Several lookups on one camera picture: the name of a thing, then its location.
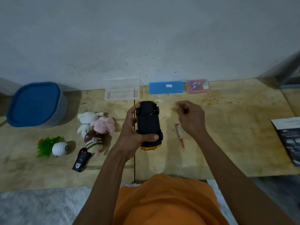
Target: person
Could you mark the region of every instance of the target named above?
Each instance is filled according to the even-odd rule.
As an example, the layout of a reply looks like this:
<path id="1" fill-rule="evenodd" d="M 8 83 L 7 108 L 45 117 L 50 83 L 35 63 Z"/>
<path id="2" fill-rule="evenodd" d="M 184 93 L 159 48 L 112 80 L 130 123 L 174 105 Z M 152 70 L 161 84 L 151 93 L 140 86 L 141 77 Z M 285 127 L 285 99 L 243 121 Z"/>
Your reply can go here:
<path id="1" fill-rule="evenodd" d="M 140 104 L 128 110 L 120 136 L 74 224 L 228 224 L 205 182 L 161 174 L 140 186 L 120 188 L 125 163 L 142 142 L 158 139 L 155 134 L 140 135 L 134 130 L 133 114 L 138 107 Z M 294 224 L 209 136 L 200 106 L 179 101 L 176 111 L 182 128 L 201 148 L 238 224 Z"/>

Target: brown plush toy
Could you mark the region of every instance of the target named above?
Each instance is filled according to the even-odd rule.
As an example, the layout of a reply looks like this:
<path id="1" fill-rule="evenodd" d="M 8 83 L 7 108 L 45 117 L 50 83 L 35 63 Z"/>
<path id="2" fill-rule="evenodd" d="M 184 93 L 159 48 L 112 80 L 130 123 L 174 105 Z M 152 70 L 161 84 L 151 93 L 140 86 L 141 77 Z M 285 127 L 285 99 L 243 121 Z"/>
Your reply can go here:
<path id="1" fill-rule="evenodd" d="M 96 132 L 95 130 L 90 130 L 84 137 L 85 146 L 88 152 L 92 153 L 92 155 L 96 155 L 98 157 L 100 152 L 102 152 L 103 142 L 101 138 L 101 134 Z"/>

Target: marble floor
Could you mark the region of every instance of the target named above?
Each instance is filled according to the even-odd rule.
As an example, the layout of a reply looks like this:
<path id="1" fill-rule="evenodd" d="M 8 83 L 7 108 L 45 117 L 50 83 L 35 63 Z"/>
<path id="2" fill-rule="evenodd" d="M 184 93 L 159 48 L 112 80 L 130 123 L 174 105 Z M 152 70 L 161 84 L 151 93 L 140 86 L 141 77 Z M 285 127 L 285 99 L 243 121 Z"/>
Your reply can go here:
<path id="1" fill-rule="evenodd" d="M 251 178 L 287 215 L 300 224 L 300 176 Z M 216 182 L 214 189 L 221 211 L 230 225 L 236 225 Z M 92 187 L 57 188 L 0 193 L 0 224 L 71 224 Z"/>

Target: black wheel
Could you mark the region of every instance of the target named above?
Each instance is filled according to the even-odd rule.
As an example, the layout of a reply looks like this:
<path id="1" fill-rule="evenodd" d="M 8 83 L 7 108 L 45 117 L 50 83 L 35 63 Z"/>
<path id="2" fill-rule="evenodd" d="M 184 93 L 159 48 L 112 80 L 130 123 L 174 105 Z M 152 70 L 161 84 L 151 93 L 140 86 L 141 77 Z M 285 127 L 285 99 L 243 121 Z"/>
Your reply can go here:
<path id="1" fill-rule="evenodd" d="M 159 140 L 163 140 L 163 132 L 162 131 L 159 131 L 158 132 L 158 136 L 159 136 Z"/>
<path id="2" fill-rule="evenodd" d="M 159 115 L 159 107 L 156 107 L 156 114 Z"/>
<path id="3" fill-rule="evenodd" d="M 138 108 L 137 111 L 136 111 L 136 116 L 139 116 L 139 115 L 141 115 L 141 109 L 140 108 Z"/>

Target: gray wall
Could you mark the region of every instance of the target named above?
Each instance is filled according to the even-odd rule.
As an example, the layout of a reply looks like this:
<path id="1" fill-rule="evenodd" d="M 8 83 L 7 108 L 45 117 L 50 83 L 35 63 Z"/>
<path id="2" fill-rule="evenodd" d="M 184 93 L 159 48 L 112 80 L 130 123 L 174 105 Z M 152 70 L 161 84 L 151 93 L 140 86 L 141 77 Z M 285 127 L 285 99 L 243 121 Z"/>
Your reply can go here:
<path id="1" fill-rule="evenodd" d="M 299 50 L 300 0 L 0 0 L 0 77 L 246 79 Z"/>

